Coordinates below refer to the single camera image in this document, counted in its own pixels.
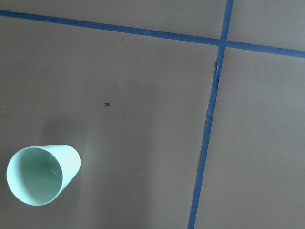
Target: white cup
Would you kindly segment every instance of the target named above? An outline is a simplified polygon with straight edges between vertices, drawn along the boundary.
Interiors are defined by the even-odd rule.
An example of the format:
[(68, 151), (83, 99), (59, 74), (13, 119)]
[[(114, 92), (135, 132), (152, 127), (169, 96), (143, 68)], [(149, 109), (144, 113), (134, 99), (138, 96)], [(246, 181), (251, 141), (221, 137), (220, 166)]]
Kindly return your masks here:
[(6, 178), (19, 200), (41, 206), (52, 202), (80, 167), (80, 156), (71, 146), (30, 146), (10, 159)]

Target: gray surface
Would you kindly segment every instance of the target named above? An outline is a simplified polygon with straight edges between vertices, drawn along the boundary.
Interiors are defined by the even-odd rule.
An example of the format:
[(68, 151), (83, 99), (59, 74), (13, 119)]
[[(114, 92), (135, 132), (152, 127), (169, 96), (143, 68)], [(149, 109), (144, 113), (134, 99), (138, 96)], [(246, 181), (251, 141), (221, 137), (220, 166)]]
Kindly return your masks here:
[(2, 0), (0, 9), (220, 38), (225, 0)]
[[(0, 21), (0, 228), (186, 228), (217, 47)], [(74, 146), (81, 170), (27, 206), (6, 166), (46, 144)]]
[(196, 229), (304, 228), (305, 60), (227, 49)]
[(234, 0), (228, 40), (305, 51), (305, 1)]

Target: blue line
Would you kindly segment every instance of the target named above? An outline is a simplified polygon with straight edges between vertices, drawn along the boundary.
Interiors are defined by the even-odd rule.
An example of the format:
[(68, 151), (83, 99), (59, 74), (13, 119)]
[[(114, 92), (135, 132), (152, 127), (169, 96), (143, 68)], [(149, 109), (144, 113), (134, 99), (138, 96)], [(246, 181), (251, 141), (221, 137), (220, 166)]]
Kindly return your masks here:
[(208, 105), (208, 113), (207, 113), (204, 132), (203, 132), (203, 144), (202, 144), (202, 148), (201, 148), (200, 165), (199, 165), (199, 169), (197, 171), (197, 177), (196, 177), (196, 182), (195, 182), (194, 195), (193, 195), (193, 200), (192, 200), (188, 229), (194, 229), (195, 222), (196, 222), (196, 215), (197, 215), (201, 186), (202, 186), (202, 181), (203, 181), (203, 172), (204, 172), (206, 155), (207, 155), (209, 141), (210, 141), (213, 115), (214, 115), (215, 103), (216, 103), (217, 92), (218, 92), (218, 83), (219, 83), (219, 78), (220, 78), (221, 69), (222, 69), (223, 60), (224, 60), (224, 51), (225, 51), (225, 45), (226, 45), (228, 31), (229, 31), (232, 7), (233, 7), (233, 0), (227, 0), (226, 6), (225, 6), (225, 11), (224, 11), (223, 27), (222, 27), (222, 31), (221, 31), (220, 43), (218, 46), (218, 53), (217, 53), (217, 59), (216, 59), (217, 60), (217, 70), (214, 74), (213, 82), (212, 82), (210, 101), (209, 101), (209, 105)]
[(185, 35), (185, 34), (179, 34), (179, 33), (162, 32), (162, 31), (147, 30), (147, 29), (139, 29), (139, 28), (134, 28), (134, 27), (110, 25), (110, 24), (103, 24), (103, 23), (90, 22), (90, 21), (79, 21), (79, 20), (74, 20), (74, 19), (50, 17), (50, 16), (43, 16), (43, 15), (31, 14), (31, 13), (16, 13), (16, 12), (8, 11), (8, 10), (0, 10), (0, 16), (28, 19), (28, 20), (33, 20), (33, 21), (45, 21), (45, 22), (72, 25), (72, 26), (80, 26), (80, 27), (93, 28), (93, 29), (99, 29), (99, 30), (124, 32), (124, 33), (131, 33), (131, 34), (137, 34), (137, 35), (143, 35), (143, 36), (149, 36), (149, 37), (165, 38), (165, 39), (185, 41), (185, 42), (219, 45), (219, 40), (214, 39), (214, 38), (191, 36), (191, 35)]
[(242, 42), (232, 42), (227, 41), (226, 46), (228, 48), (236, 48), (236, 49), (245, 49), (251, 51), (258, 51), (258, 52), (267, 52), (285, 56), (294, 56), (294, 57), (301, 57), (305, 58), (305, 52), (293, 49), (282, 49), (277, 47), (265, 46), (265, 45), (258, 45), (258, 44), (249, 44), (249, 43), (242, 43)]

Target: plastic cup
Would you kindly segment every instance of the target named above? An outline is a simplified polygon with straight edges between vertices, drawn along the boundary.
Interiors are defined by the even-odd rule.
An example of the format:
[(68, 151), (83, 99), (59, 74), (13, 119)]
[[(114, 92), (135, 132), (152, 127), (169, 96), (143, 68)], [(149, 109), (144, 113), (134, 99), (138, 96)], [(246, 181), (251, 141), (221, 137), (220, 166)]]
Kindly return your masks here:
[(41, 206), (52, 202), (77, 174), (81, 159), (68, 145), (30, 146), (10, 159), (6, 178), (22, 202)]

